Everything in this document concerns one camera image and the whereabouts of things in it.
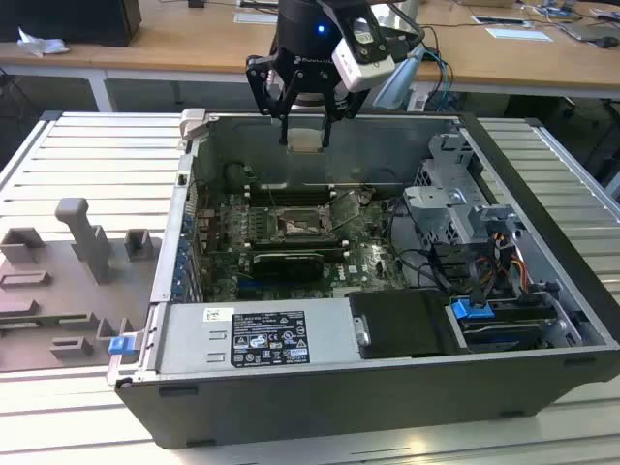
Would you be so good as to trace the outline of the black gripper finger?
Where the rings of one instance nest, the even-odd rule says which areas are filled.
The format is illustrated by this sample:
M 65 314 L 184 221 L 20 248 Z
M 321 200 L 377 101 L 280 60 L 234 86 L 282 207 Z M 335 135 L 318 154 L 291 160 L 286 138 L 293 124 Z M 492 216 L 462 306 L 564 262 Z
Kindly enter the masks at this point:
M 259 112 L 281 123 L 281 145 L 288 144 L 288 117 L 299 94 L 298 69 L 294 61 L 294 56 L 289 52 L 275 52 L 268 56 L 250 55 L 246 60 L 245 73 Z M 267 85 L 270 72 L 274 72 L 284 83 L 277 99 L 271 96 Z
M 368 89 L 358 92 L 348 92 L 343 99 L 337 100 L 335 87 L 338 83 L 339 80 L 333 75 L 327 73 L 321 74 L 322 94 L 325 104 L 322 132 L 323 148 L 329 147 L 332 124 L 343 118 L 355 118 L 369 94 Z

